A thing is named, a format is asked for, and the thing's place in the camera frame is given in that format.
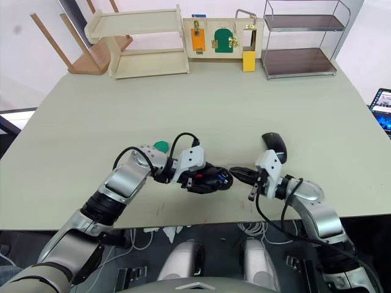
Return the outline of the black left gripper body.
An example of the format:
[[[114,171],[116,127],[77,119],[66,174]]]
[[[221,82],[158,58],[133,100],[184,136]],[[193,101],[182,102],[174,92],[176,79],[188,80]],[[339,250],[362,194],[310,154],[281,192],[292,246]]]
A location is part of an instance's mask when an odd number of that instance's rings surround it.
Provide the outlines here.
[[[186,189],[188,192],[192,192],[197,194],[197,185],[198,184],[207,184],[206,183],[206,173],[207,173],[207,165],[210,163],[206,163],[206,166],[202,169],[196,171],[185,171],[182,173],[182,188]]]

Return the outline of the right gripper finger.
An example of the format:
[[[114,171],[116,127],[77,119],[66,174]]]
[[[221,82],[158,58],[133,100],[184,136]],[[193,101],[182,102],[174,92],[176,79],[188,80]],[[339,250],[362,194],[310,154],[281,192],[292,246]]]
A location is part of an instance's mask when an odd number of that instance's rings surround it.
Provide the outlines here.
[[[257,182],[256,175],[246,175],[246,174],[233,174],[233,176],[245,184],[255,184]]]
[[[229,171],[233,176],[256,176],[256,171],[247,167],[232,167]]]

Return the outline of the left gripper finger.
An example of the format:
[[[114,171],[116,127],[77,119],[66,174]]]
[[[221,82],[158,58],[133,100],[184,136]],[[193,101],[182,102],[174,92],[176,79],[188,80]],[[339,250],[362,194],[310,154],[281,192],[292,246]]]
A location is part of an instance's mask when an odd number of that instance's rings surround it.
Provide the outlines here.
[[[207,165],[207,173],[209,175],[228,175],[228,170],[223,167],[208,164]]]
[[[221,190],[221,186],[217,185],[207,185],[207,184],[198,184],[197,185],[197,193],[198,194],[210,194]]]

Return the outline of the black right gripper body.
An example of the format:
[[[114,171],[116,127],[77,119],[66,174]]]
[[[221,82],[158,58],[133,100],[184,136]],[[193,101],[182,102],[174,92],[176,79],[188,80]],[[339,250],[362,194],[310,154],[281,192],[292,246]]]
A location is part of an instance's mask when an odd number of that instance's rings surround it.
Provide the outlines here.
[[[254,201],[257,195],[265,194],[265,185],[266,185],[266,171],[263,169],[260,172],[253,171],[250,174],[252,180],[252,190],[248,196],[250,201]]]

